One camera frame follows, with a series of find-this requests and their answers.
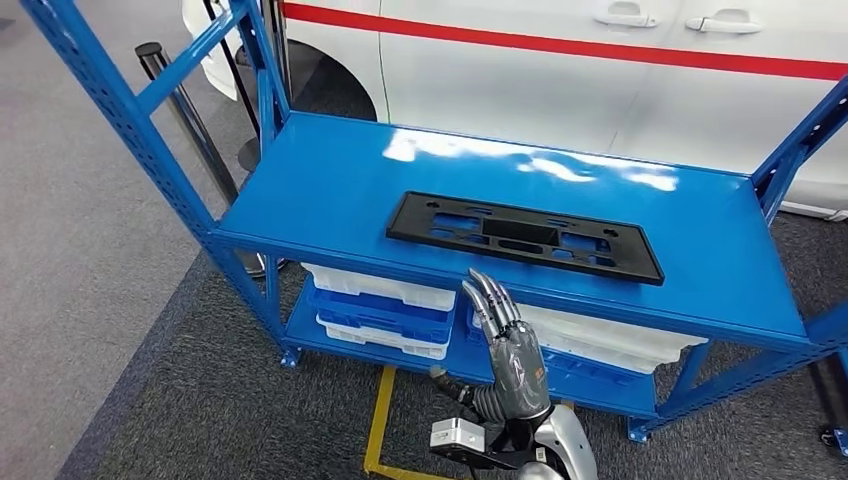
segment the white car body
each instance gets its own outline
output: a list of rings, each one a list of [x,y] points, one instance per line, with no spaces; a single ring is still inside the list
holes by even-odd
[[[288,38],[344,66],[380,122],[739,172],[752,172],[848,74],[844,0],[299,0],[285,8]],[[183,17],[195,36],[209,24],[202,0],[183,0]],[[234,50],[241,44],[235,33],[227,40]],[[235,99],[220,48],[202,65]],[[843,130],[802,167],[785,205],[843,215],[846,157]]]

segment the silver robotic finger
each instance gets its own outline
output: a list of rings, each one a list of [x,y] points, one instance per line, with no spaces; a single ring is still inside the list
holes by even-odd
[[[470,282],[462,281],[462,290],[471,299],[471,306],[474,308],[474,313],[480,318],[480,328],[483,330],[483,335],[486,336],[486,341],[491,345],[492,341],[501,334],[500,327],[492,318],[492,313],[489,311],[489,306],[486,299],[477,287]]]
[[[501,285],[499,282],[495,281],[492,277],[483,274],[492,285],[497,290],[499,300],[503,302],[504,311],[506,312],[507,319],[509,323],[515,322],[516,320],[521,320],[521,314],[518,312],[518,307],[515,305],[515,302],[512,301],[512,297],[509,295],[509,292]]]
[[[473,268],[468,269],[468,274],[486,295],[486,300],[489,303],[492,315],[495,317],[495,322],[498,324],[498,329],[501,332],[505,331],[507,325],[509,325],[509,320],[504,310],[503,297],[501,297],[498,288],[495,287],[492,279]]]

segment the lower shelf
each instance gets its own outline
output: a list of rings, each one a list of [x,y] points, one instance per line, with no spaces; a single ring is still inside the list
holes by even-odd
[[[486,347],[466,340],[464,318],[456,320],[447,357],[431,360],[406,355],[396,348],[375,344],[357,345],[329,338],[324,327],[315,321],[316,313],[301,294],[286,326],[288,344],[420,373],[427,373],[432,365],[441,365],[454,377],[474,383],[492,382],[489,353]],[[646,375],[629,385],[616,385],[551,372],[548,386],[552,397],[568,399],[580,406],[640,418],[657,416],[653,375]]]

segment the car door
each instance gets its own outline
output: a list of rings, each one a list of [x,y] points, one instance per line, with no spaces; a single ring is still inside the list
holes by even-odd
[[[678,0],[383,0],[390,120],[605,151],[651,68],[616,57],[661,44],[678,9]]]
[[[752,172],[848,73],[846,45],[843,0],[689,0],[667,44],[688,66],[652,70],[611,152]],[[787,200],[848,203],[845,152],[843,130],[802,167]]]

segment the blue metal shelf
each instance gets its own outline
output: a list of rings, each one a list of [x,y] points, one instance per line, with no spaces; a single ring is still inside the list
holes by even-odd
[[[798,168],[848,122],[848,78],[746,176],[292,112],[253,0],[230,0],[231,11],[135,95],[71,0],[21,4],[277,343],[284,365],[296,365],[302,348],[415,371],[433,362],[332,340],[302,299],[283,323],[276,272],[266,274],[263,295],[236,247],[265,255],[269,265],[284,256],[456,291],[473,265],[523,303],[764,348],[693,387],[711,342],[694,347],[658,405],[650,376],[627,386],[551,376],[553,395],[628,415],[629,438],[637,441],[848,348],[848,302],[802,323],[768,232]],[[256,72],[261,162],[216,222],[150,114],[234,27]],[[640,225],[665,283],[632,284],[386,239],[389,217],[407,190]],[[465,340],[465,328],[456,321],[440,363],[467,380],[490,381],[486,352]]]
[[[386,238],[407,190],[641,225],[665,284]],[[473,265],[523,303],[764,347],[807,344],[744,175],[293,113],[213,236],[454,290]]]
[[[317,311],[309,305],[309,287],[303,289],[286,325],[286,342],[307,350],[353,357],[381,365],[394,365],[404,370],[427,373],[431,366],[441,365],[452,376],[470,382],[492,383],[492,368],[485,346],[466,340],[467,319],[457,314],[448,354],[443,360],[407,355],[399,349],[376,344],[357,345],[327,337],[324,327],[315,321]],[[657,416],[654,405],[654,377],[645,375],[626,386],[596,382],[576,375],[549,376],[551,395],[575,403],[622,415],[641,418]]]

